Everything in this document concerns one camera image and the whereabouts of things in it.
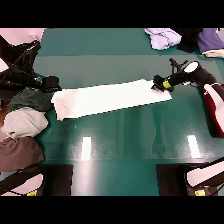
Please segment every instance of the yellow tag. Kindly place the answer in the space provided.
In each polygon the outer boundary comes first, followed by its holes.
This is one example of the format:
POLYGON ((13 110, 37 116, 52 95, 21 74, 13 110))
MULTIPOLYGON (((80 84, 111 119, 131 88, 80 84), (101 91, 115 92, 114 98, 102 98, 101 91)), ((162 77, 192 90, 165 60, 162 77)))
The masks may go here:
POLYGON ((169 89, 171 87, 171 85, 169 84, 169 82, 166 80, 163 82, 163 86, 166 88, 166 89, 169 89))
POLYGON ((37 196, 37 190, 28 193, 27 196, 37 196))
POLYGON ((195 191, 195 195, 196 196, 205 196, 205 191, 204 190, 195 191))

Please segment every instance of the lavender cloth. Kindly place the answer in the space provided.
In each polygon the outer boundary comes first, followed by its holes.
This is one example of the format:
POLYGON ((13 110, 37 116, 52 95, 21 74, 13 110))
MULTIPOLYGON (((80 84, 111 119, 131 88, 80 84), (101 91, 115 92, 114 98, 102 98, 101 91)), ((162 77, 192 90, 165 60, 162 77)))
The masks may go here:
POLYGON ((181 36, 170 28, 145 28, 144 31, 150 35, 152 48, 156 50, 165 50, 181 41, 181 36))
POLYGON ((216 33, 216 28, 203 28, 203 31, 198 34, 198 47, 200 52, 203 53, 224 49, 224 43, 216 33))

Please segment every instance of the brown cloth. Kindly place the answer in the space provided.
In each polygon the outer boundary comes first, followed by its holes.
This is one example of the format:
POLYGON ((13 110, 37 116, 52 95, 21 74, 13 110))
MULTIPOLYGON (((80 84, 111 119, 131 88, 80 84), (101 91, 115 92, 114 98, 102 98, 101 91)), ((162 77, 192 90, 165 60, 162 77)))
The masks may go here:
POLYGON ((7 138, 0 142, 0 172, 24 169, 42 160, 43 151, 32 137, 7 138))

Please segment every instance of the folded white fabric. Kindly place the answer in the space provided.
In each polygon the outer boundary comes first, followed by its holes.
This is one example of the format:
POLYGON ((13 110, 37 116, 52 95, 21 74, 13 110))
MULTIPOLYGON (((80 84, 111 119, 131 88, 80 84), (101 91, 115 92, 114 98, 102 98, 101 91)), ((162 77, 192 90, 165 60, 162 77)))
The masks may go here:
POLYGON ((63 89, 53 95, 51 102, 57 119, 63 120, 171 99, 168 91, 152 90, 152 85, 152 80, 141 79, 123 84, 63 89))
POLYGON ((150 35, 152 48, 165 50, 179 44, 182 36, 170 28, 145 28, 144 31, 150 35))
POLYGON ((205 51, 202 54, 209 58, 224 58, 224 49, 205 51))
POLYGON ((34 137, 47 125, 48 121, 43 112, 26 107, 8 113, 1 130, 13 139, 26 136, 34 137))

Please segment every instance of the green table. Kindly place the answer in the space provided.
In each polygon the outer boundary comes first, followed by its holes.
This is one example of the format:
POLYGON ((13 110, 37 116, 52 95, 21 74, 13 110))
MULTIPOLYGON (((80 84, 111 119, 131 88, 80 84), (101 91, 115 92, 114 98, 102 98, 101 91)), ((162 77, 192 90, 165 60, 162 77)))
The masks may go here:
MULTIPOLYGON (((155 51, 143 29, 52 29, 42 41, 35 71, 60 78, 62 88, 115 84, 170 75, 169 58, 199 61, 224 82, 221 59, 175 47, 155 51)), ((157 163, 204 162, 224 155, 224 139, 212 138, 196 88, 178 86, 172 100, 79 119, 56 120, 36 137, 44 163, 74 164, 72 195, 158 195, 157 163), (200 159, 187 136, 195 135, 200 159), (91 161, 81 161, 83 137, 91 137, 91 161)))

